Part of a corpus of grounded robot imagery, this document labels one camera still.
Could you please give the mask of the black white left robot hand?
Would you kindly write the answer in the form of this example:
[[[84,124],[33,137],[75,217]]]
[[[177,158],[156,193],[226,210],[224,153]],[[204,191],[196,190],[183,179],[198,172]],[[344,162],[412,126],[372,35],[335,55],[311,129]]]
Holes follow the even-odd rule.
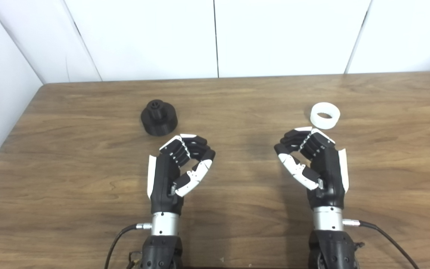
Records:
[[[147,194],[151,213],[181,215],[184,196],[197,187],[210,170],[216,153],[208,141],[181,133],[149,156]]]

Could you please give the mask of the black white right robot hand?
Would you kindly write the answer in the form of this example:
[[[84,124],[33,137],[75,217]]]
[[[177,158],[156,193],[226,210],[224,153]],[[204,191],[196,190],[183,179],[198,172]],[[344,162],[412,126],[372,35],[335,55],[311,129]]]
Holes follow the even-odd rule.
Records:
[[[334,140],[313,127],[298,127],[285,133],[274,146],[280,162],[307,189],[311,209],[344,208],[349,189],[345,149],[337,150]]]

